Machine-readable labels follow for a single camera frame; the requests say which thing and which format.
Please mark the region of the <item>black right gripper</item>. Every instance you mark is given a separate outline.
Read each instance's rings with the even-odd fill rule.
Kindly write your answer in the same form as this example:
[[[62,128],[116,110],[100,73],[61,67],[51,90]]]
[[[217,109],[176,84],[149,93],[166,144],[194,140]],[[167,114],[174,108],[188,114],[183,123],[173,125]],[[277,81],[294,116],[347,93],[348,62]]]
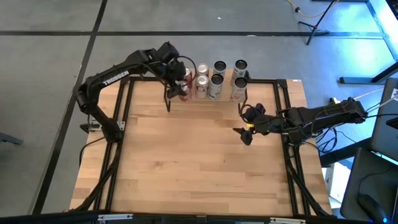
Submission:
[[[282,132],[282,122],[278,116],[266,115],[266,109],[261,103],[257,103],[255,106],[244,105],[245,112],[241,115],[244,121],[253,121],[254,129],[260,134],[270,134],[276,133],[280,134]],[[244,128],[233,128],[233,131],[240,134],[240,139],[242,142],[250,146],[252,143],[252,130]]]

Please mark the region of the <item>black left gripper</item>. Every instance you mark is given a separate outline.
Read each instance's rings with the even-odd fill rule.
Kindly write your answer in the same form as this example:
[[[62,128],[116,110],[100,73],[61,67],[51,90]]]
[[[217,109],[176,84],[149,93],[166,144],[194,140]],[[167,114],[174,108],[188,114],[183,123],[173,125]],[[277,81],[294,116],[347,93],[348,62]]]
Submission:
[[[169,84],[170,89],[167,90],[167,98],[172,99],[176,96],[186,96],[187,93],[183,86],[176,86],[184,80],[186,74],[185,65],[178,60],[172,60],[167,64],[164,80]]]

